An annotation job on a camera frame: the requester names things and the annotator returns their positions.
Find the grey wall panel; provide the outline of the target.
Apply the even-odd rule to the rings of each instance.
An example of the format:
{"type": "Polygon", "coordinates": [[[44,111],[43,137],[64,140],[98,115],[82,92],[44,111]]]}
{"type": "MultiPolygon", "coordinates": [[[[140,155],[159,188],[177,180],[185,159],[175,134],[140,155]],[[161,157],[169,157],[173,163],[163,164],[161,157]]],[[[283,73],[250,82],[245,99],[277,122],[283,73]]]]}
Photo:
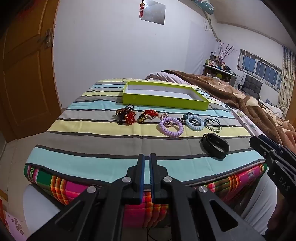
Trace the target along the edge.
{"type": "Polygon", "coordinates": [[[144,2],[145,2],[144,16],[141,18],[141,20],[164,25],[166,6],[157,1],[144,0],[144,2]]]}

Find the wooden door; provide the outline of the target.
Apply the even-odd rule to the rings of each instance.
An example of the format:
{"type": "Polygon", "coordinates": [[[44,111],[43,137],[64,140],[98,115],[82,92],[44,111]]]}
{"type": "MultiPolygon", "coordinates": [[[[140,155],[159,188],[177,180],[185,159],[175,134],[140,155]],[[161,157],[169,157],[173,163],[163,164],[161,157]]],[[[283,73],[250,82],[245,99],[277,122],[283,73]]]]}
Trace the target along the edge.
{"type": "Polygon", "coordinates": [[[45,132],[61,114],[53,39],[59,1],[26,1],[1,36],[1,133],[7,142],[45,132]],[[39,40],[53,29],[52,45],[39,40]]]}

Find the red hanging ornament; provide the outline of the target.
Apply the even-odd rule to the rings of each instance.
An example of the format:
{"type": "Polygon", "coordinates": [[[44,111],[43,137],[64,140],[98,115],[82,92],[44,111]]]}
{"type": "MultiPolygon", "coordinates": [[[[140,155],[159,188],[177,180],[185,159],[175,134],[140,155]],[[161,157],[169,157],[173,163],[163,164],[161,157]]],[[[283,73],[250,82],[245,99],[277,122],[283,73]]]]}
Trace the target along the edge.
{"type": "Polygon", "coordinates": [[[142,0],[142,2],[139,5],[139,18],[142,18],[144,16],[144,8],[145,8],[145,2],[142,0]]]}

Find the brown fleece blanket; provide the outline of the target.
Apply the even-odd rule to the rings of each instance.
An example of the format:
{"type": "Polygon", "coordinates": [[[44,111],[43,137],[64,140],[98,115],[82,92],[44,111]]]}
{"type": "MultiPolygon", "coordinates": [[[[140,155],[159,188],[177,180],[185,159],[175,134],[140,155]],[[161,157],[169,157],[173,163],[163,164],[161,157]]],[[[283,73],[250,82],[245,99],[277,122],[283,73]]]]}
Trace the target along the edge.
{"type": "Polygon", "coordinates": [[[268,107],[260,104],[255,97],[244,94],[223,81],[220,82],[203,75],[171,70],[166,70],[165,73],[174,74],[185,82],[200,87],[210,94],[210,96],[227,104],[229,107],[239,109],[267,137],[295,153],[294,127],[288,121],[282,121],[274,115],[268,107]]]}

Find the black hair tie teal bead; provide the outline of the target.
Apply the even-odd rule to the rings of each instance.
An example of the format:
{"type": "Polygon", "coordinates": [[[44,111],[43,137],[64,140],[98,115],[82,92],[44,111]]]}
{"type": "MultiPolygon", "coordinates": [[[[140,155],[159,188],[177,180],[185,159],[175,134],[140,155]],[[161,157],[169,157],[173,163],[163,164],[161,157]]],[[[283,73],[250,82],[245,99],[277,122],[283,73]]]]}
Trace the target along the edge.
{"type": "Polygon", "coordinates": [[[181,118],[177,118],[178,121],[185,123],[186,120],[189,120],[189,122],[191,123],[193,121],[193,118],[189,118],[189,115],[192,115],[193,113],[191,111],[183,114],[183,116],[181,118]]]}

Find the black office chair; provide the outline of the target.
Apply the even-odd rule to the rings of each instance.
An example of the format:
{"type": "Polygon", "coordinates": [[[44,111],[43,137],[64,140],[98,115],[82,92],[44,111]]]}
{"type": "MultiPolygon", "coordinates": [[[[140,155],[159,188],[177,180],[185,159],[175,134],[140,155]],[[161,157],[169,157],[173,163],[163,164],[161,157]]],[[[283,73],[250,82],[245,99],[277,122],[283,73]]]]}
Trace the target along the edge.
{"type": "Polygon", "coordinates": [[[261,81],[251,77],[250,75],[246,75],[243,85],[238,85],[238,90],[259,100],[261,87],[261,81]]]}

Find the striped bed sheet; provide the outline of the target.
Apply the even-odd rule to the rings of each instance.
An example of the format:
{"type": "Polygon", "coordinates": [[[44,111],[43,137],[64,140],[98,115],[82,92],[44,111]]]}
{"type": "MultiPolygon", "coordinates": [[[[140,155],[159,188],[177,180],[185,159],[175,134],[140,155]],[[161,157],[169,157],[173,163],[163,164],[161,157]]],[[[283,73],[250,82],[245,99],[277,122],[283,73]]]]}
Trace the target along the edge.
{"type": "Polygon", "coordinates": [[[68,181],[106,185],[123,176],[135,165],[139,154],[154,153],[168,173],[187,184],[211,182],[241,171],[256,178],[264,170],[264,159],[249,145],[250,132],[235,118],[230,108],[204,90],[209,106],[197,110],[201,118],[217,118],[219,136],[230,151],[222,160],[208,154],[201,138],[209,134],[184,127],[177,137],[159,131],[159,119],[119,125],[115,114],[122,108],[125,79],[99,81],[78,97],[45,132],[34,147],[25,173],[47,173],[68,181]]]}

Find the wall air conditioner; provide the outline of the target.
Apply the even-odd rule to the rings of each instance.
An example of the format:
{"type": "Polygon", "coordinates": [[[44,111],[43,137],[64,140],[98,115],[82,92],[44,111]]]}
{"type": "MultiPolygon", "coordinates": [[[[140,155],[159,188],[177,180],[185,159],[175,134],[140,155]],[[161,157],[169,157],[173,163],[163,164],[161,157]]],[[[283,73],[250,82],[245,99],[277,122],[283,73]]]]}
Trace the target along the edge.
{"type": "Polygon", "coordinates": [[[198,6],[200,9],[208,13],[209,15],[214,14],[215,8],[207,0],[192,0],[192,2],[198,6]]]}

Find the window with bars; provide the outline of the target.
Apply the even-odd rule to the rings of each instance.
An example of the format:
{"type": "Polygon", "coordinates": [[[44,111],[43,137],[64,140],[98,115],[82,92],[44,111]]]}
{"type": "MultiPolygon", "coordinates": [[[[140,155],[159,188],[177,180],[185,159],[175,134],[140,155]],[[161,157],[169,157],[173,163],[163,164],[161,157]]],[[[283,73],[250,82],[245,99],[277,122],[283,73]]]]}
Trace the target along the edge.
{"type": "Polygon", "coordinates": [[[281,69],[269,61],[243,49],[240,50],[237,69],[262,80],[277,92],[282,82],[281,69]]]}

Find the floral curtain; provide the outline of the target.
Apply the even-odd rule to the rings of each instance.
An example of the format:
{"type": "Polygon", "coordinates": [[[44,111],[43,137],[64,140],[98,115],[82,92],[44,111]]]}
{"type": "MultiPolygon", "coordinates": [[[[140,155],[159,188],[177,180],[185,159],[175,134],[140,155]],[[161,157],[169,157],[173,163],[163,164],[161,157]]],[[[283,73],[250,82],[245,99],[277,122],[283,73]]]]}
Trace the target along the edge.
{"type": "Polygon", "coordinates": [[[281,72],[280,92],[278,96],[278,108],[282,111],[283,118],[286,117],[295,83],[295,53],[283,46],[283,63],[281,72]]]}

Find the dried branch bouquet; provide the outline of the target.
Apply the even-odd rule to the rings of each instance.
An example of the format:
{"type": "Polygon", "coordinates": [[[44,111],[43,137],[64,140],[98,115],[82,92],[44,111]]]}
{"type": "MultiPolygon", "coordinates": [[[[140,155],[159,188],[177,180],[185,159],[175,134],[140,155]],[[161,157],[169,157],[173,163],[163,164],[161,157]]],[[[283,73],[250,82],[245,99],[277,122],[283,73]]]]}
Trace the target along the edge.
{"type": "Polygon", "coordinates": [[[223,42],[217,42],[218,47],[218,57],[219,57],[219,64],[222,65],[223,62],[225,62],[225,59],[235,53],[237,50],[234,48],[234,46],[231,46],[229,44],[224,44],[223,42]]]}

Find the black fitness band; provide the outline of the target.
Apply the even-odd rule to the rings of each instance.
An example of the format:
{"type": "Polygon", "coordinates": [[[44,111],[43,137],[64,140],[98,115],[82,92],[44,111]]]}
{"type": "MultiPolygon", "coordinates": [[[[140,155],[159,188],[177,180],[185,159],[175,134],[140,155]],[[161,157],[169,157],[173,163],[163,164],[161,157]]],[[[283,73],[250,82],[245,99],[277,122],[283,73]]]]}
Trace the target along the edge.
{"type": "Polygon", "coordinates": [[[201,144],[210,156],[220,160],[223,160],[230,150],[228,142],[215,133],[204,134],[201,144]]]}

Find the cluttered desk shelf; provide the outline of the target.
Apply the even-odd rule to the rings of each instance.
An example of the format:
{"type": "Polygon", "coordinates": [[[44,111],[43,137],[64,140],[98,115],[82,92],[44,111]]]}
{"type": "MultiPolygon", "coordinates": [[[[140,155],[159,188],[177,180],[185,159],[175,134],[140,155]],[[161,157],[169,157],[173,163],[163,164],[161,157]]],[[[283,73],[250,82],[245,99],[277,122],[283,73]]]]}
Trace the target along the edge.
{"type": "Polygon", "coordinates": [[[210,58],[203,65],[203,74],[207,77],[216,77],[234,87],[236,74],[224,63],[215,52],[210,53],[210,58]]]}

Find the person's grey trouser leg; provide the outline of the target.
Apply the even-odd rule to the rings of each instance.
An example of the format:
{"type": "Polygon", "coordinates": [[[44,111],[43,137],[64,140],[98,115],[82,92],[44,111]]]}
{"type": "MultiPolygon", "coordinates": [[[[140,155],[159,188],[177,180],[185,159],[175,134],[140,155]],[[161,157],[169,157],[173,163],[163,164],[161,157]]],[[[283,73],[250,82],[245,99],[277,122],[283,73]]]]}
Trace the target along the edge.
{"type": "Polygon", "coordinates": [[[267,224],[277,205],[277,188],[267,173],[260,178],[255,191],[241,214],[241,218],[259,234],[267,231],[267,224]]]}

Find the pink floral duvet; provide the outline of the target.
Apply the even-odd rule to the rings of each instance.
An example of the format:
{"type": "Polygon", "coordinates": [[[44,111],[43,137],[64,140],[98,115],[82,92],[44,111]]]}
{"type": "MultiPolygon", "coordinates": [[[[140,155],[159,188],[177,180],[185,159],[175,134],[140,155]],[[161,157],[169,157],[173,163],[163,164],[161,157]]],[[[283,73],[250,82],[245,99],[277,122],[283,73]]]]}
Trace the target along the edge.
{"type": "Polygon", "coordinates": [[[190,83],[182,80],[180,77],[174,74],[166,73],[166,72],[154,72],[150,73],[146,78],[146,80],[158,80],[165,81],[175,84],[183,84],[183,85],[191,85],[190,83]]]}

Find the lime green tray box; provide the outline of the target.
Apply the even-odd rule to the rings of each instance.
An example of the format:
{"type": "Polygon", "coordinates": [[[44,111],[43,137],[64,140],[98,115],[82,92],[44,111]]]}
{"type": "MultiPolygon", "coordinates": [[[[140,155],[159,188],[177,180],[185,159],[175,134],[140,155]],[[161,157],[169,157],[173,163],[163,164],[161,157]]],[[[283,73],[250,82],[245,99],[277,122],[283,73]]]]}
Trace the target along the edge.
{"type": "Polygon", "coordinates": [[[189,110],[207,110],[209,105],[209,101],[190,85],[147,80],[126,82],[122,102],[189,110]]]}

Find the red knot charm with beads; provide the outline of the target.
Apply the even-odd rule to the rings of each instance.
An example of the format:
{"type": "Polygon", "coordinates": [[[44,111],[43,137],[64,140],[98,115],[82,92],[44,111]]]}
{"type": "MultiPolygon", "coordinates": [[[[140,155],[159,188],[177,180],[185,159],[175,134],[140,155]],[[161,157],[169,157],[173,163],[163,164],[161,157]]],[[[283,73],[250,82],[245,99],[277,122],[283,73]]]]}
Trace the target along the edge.
{"type": "Polygon", "coordinates": [[[159,113],[154,109],[146,109],[144,110],[140,116],[138,117],[138,123],[144,123],[148,118],[156,118],[159,117],[159,113]]]}

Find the small red knot charm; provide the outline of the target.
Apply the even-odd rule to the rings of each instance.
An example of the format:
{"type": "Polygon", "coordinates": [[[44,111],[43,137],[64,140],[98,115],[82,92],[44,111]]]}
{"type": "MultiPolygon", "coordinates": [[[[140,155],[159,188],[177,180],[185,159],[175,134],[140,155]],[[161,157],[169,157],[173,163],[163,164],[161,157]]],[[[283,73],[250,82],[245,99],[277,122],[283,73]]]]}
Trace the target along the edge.
{"type": "Polygon", "coordinates": [[[133,123],[135,123],[135,112],[134,111],[130,111],[128,113],[120,113],[118,115],[118,124],[119,125],[131,125],[133,123]]]}

